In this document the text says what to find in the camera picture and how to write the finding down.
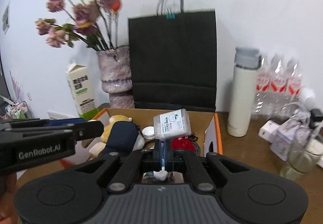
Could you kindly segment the green white milk carton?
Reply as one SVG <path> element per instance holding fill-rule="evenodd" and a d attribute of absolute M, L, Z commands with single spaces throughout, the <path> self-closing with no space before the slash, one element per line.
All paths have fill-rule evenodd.
<path fill-rule="evenodd" d="M 66 74 L 78 116 L 90 121 L 99 113 L 99 109 L 90 81 L 88 68 L 76 63 L 71 63 L 67 68 Z"/>

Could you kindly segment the clear cotton swab jar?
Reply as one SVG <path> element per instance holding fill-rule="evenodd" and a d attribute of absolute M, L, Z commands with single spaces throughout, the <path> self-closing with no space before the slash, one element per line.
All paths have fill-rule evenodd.
<path fill-rule="evenodd" d="M 191 124 L 186 109 L 170 111 L 153 118 L 155 138 L 161 141 L 191 135 Z"/>

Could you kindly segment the white charger cube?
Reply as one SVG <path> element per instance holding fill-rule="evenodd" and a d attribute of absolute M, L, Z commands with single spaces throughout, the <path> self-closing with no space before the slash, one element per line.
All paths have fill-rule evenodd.
<path fill-rule="evenodd" d="M 265 141 L 272 143 L 276 137 L 279 127 L 279 124 L 272 120 L 269 120 L 259 129 L 258 136 Z"/>

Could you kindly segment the pink marbled vase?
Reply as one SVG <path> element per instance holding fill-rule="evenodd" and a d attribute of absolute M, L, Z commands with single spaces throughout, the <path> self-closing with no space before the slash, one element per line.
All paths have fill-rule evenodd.
<path fill-rule="evenodd" d="M 101 87 L 109 94 L 110 107 L 134 109 L 129 46 L 100 51 L 97 57 Z"/>

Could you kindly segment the white power strip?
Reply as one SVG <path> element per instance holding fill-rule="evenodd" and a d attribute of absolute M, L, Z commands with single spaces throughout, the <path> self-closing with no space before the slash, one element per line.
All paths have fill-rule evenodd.
<path fill-rule="evenodd" d="M 322 142 L 312 139 L 306 147 L 306 150 L 312 155 L 316 164 L 322 168 L 322 152 L 323 152 L 323 144 Z"/>

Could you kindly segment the navy blue pouch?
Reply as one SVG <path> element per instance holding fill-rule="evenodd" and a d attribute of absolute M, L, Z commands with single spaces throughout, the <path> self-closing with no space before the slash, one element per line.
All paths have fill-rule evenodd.
<path fill-rule="evenodd" d="M 139 127 L 133 122 L 116 122 L 112 127 L 102 155 L 108 155 L 112 152 L 117 152 L 121 157 L 130 155 L 138 135 Z"/>

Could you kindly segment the clear water bottle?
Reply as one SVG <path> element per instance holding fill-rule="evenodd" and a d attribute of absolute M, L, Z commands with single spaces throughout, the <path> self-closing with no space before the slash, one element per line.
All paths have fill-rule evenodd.
<path fill-rule="evenodd" d="M 286 85 L 287 103 L 290 104 L 298 101 L 302 86 L 302 72 L 297 58 L 292 57 L 288 61 L 286 73 L 288 76 Z"/>
<path fill-rule="evenodd" d="M 251 116 L 253 119 L 265 116 L 269 111 L 268 92 L 270 80 L 271 74 L 269 71 L 267 54 L 263 54 L 261 56 L 260 68 L 257 73 L 256 93 Z"/>
<path fill-rule="evenodd" d="M 271 59 L 271 81 L 269 84 L 271 92 L 271 104 L 274 116 L 277 116 L 279 114 L 280 108 L 285 103 L 284 96 L 287 83 L 285 70 L 286 68 L 284 65 L 284 55 L 276 53 Z"/>

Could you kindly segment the white thermos bottle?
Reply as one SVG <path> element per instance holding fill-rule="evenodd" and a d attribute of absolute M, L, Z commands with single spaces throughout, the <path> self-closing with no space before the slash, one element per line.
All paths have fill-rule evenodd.
<path fill-rule="evenodd" d="M 247 133 L 260 63 L 259 49 L 246 47 L 235 49 L 232 93 L 227 123 L 227 132 L 233 137 L 243 137 Z"/>

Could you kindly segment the white round lamp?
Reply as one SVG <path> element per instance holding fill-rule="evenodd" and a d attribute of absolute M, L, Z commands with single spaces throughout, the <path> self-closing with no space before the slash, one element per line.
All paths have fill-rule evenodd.
<path fill-rule="evenodd" d="M 308 87 L 303 87 L 299 96 L 299 102 L 307 109 L 307 111 L 314 109 L 316 104 L 316 95 L 314 90 Z"/>

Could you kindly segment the dried pink flowers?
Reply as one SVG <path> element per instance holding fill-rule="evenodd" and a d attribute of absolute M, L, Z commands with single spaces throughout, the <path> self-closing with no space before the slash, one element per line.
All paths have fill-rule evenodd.
<path fill-rule="evenodd" d="M 56 19 L 37 19 L 36 30 L 40 36 L 47 36 L 47 45 L 73 48 L 76 41 L 82 41 L 96 52 L 117 49 L 122 0 L 47 0 L 46 7 L 50 13 L 64 11 L 72 20 L 57 24 Z"/>

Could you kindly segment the black paper bag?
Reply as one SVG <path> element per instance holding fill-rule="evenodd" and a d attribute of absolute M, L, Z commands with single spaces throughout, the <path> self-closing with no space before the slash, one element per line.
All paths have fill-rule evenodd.
<path fill-rule="evenodd" d="M 163 11 L 128 20 L 132 91 L 138 109 L 214 112 L 216 13 Z"/>

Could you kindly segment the white yellow plush toy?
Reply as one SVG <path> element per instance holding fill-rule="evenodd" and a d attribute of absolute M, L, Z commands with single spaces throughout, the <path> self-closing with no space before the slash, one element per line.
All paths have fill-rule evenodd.
<path fill-rule="evenodd" d="M 112 127 L 116 122 L 125 121 L 132 122 L 132 117 L 127 117 L 124 115 L 113 115 L 109 118 L 109 124 L 104 128 L 104 132 L 101 135 L 101 141 L 107 143 L 109 135 L 111 133 Z"/>

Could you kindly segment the white round cap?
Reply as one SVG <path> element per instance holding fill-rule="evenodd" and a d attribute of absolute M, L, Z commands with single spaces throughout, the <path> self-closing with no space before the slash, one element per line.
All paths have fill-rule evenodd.
<path fill-rule="evenodd" d="M 158 181 L 165 181 L 168 177 L 168 172 L 167 171 L 158 171 L 158 172 L 154 171 L 153 176 Z"/>

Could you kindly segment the red cardboard box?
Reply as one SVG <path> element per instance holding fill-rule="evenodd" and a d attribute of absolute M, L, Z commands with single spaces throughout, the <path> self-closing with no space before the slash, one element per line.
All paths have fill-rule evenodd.
<path fill-rule="evenodd" d="M 177 127 L 180 123 L 176 120 L 183 118 L 179 111 L 155 110 L 155 109 L 112 109 L 104 108 L 95 117 L 106 127 L 109 125 L 110 117 L 123 115 L 132 118 L 132 122 L 141 129 L 154 126 L 154 132 L 171 133 L 179 132 Z M 191 132 L 198 137 L 198 145 L 201 155 L 205 156 L 208 152 L 223 154 L 221 131 L 219 128 L 218 116 L 214 112 L 187 111 Z M 76 145 L 75 155 L 60 160 L 64 168 L 69 168 L 81 164 L 90 157 L 90 149 L 100 142 L 100 138 L 95 138 L 87 148 L 82 147 L 81 143 Z"/>

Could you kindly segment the clear glass cup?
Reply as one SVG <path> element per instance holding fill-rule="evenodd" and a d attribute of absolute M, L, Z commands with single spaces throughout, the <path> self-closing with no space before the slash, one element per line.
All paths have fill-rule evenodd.
<path fill-rule="evenodd" d="M 322 135 L 315 129 L 310 128 L 301 128 L 296 131 L 287 160 L 280 170 L 280 176 L 296 181 L 315 168 L 316 162 L 306 150 L 307 144 L 312 139 L 322 142 Z"/>

